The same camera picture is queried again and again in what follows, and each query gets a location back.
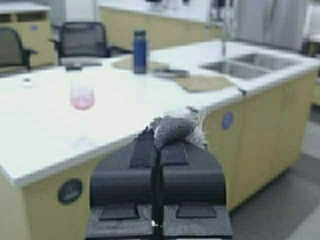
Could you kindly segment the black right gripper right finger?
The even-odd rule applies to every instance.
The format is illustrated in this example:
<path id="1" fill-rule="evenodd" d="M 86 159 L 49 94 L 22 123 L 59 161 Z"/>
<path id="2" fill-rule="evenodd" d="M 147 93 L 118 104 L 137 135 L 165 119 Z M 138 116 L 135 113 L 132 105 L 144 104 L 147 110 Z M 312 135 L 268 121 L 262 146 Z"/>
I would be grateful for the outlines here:
<path id="1" fill-rule="evenodd" d="M 164 240 L 230 240 L 224 170 L 216 157 L 178 141 L 160 150 L 157 182 Z"/>

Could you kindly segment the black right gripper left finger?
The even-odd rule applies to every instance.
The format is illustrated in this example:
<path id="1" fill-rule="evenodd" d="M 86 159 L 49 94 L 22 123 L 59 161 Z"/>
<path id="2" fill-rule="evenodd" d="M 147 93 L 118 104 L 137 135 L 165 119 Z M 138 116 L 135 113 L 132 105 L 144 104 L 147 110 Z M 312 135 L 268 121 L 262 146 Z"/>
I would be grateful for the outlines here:
<path id="1" fill-rule="evenodd" d="M 155 237 L 154 132 L 103 158 L 90 176 L 86 240 L 152 240 Z"/>

